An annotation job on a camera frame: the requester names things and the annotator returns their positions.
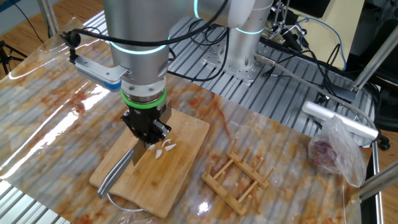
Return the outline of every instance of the metal bracket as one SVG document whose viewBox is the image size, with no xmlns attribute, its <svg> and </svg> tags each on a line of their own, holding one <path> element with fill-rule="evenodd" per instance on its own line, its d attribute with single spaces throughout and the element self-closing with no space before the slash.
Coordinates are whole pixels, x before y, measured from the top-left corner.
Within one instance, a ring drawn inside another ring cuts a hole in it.
<svg viewBox="0 0 398 224">
<path fill-rule="evenodd" d="M 224 60 L 223 57 L 220 57 L 220 52 L 222 52 L 222 46 L 225 45 L 226 41 L 223 40 L 218 45 L 210 47 L 203 56 L 203 63 L 207 63 L 211 67 L 220 69 Z M 228 75 L 232 75 L 239 80 L 242 80 L 246 83 L 252 83 L 257 78 L 263 66 L 263 63 L 256 62 L 253 67 L 236 68 L 226 63 L 223 70 Z"/>
<path fill-rule="evenodd" d="M 121 77 L 130 73 L 128 69 L 120 65 L 108 68 L 82 56 L 75 59 L 75 66 L 81 76 L 113 92 L 120 89 Z"/>
</svg>

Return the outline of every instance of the sauce stain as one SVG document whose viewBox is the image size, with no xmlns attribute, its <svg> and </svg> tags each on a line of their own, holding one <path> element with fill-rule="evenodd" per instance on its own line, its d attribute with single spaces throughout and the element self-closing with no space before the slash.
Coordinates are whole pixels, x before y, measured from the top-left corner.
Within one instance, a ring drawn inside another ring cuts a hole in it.
<svg viewBox="0 0 398 224">
<path fill-rule="evenodd" d="M 91 224 L 93 219 L 90 218 L 88 214 L 82 215 L 80 218 L 76 219 L 75 224 Z"/>
</svg>

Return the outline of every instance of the garlic peel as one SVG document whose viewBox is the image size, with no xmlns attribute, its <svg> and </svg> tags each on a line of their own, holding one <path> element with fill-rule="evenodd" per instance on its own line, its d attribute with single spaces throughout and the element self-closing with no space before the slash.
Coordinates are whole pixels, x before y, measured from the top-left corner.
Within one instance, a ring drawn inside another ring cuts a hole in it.
<svg viewBox="0 0 398 224">
<path fill-rule="evenodd" d="M 170 150 L 172 150 L 172 149 L 175 147 L 175 145 L 176 145 L 176 144 L 166 146 L 166 147 L 164 147 L 164 149 L 165 149 L 167 152 L 169 152 Z"/>
</svg>

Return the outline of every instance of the robotic arm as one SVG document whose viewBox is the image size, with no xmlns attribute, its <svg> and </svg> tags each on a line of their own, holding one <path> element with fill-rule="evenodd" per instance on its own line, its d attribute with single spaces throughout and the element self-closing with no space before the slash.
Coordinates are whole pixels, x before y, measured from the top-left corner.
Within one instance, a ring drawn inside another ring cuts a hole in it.
<svg viewBox="0 0 398 224">
<path fill-rule="evenodd" d="M 215 23 L 241 27 L 248 19 L 255 0 L 103 0 L 110 37 L 139 42 L 169 39 L 169 31 L 186 15 L 211 19 L 222 10 Z M 143 47 L 110 41 L 115 67 L 106 68 L 75 54 L 71 34 L 63 36 L 71 47 L 71 62 L 78 73 L 111 90 L 121 92 L 128 111 L 121 117 L 132 133 L 146 146 L 162 141 L 171 127 L 166 102 L 166 73 L 169 46 Z"/>
</svg>

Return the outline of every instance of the metal pole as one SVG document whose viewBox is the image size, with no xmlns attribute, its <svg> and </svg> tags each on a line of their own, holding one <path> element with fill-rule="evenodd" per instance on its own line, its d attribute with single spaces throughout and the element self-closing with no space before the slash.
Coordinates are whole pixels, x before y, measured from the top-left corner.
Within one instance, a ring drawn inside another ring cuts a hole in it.
<svg viewBox="0 0 398 224">
<path fill-rule="evenodd" d="M 55 17 L 54 10 L 52 8 L 50 0 L 37 0 L 42 11 L 44 22 L 47 25 L 49 31 L 49 38 L 54 36 L 58 31 L 57 18 Z"/>
<path fill-rule="evenodd" d="M 398 26 L 391 33 L 385 43 L 381 46 L 381 48 L 374 55 L 372 60 L 368 63 L 359 77 L 355 80 L 355 82 L 351 86 L 351 91 L 358 92 L 365 83 L 372 77 L 374 72 L 379 68 L 381 63 L 387 58 L 387 56 L 394 50 L 396 45 L 398 44 Z"/>
<path fill-rule="evenodd" d="M 398 182 L 398 161 L 365 181 L 359 190 L 359 198 L 364 201 L 396 182 Z"/>
</svg>

